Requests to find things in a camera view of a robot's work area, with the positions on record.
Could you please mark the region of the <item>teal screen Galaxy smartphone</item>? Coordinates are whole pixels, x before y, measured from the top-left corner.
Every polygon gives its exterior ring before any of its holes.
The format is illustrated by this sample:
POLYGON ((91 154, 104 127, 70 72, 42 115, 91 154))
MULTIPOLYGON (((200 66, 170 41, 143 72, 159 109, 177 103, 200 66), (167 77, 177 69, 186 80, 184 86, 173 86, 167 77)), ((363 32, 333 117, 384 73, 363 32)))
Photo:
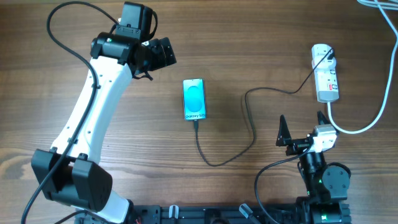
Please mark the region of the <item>teal screen Galaxy smartphone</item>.
POLYGON ((183 81, 184 118, 193 121, 206 118, 205 87, 203 79, 183 81))

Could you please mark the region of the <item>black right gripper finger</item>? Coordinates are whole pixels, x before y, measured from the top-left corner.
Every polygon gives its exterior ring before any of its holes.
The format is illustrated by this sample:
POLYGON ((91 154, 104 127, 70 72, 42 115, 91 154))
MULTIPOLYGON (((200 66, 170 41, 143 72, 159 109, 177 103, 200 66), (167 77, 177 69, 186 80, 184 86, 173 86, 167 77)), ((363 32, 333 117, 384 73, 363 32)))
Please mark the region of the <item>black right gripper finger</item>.
POLYGON ((317 135, 320 134, 331 134, 335 133, 339 135, 339 131, 335 129, 335 127, 331 124, 331 122, 326 118, 326 116, 321 112, 317 112, 318 126, 317 126, 317 135))
POLYGON ((292 145, 292 138, 287 126, 285 116, 282 114, 279 120, 279 132, 277 135, 276 146, 289 146, 292 145))

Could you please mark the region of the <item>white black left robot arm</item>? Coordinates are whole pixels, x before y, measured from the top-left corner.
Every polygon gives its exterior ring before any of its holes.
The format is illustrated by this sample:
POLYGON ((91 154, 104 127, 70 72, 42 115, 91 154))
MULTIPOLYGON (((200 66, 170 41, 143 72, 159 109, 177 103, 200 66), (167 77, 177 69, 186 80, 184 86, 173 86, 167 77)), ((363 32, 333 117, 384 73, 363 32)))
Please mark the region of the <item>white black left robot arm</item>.
POLYGON ((65 127, 47 151, 36 150, 31 166, 36 194, 76 208, 105 223, 140 223, 131 200, 113 189, 100 167, 104 135, 132 80, 176 62, 168 38, 156 39, 158 17, 151 8, 125 2, 120 20, 91 43, 86 82, 65 127))

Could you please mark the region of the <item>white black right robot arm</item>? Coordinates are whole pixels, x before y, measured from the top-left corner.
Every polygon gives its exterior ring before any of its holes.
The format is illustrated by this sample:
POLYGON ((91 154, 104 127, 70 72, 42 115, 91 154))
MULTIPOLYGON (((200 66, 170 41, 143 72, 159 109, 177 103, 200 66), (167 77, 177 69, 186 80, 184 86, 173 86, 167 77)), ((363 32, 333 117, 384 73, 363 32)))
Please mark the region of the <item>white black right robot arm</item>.
POLYGON ((348 198, 350 169, 327 163, 324 152, 334 148, 337 130, 322 112, 318 125, 305 138, 293 139, 284 115, 280 116, 276 146, 285 146, 288 156, 298 156, 298 169, 307 189, 306 197, 296 199, 299 223, 351 223, 348 198))

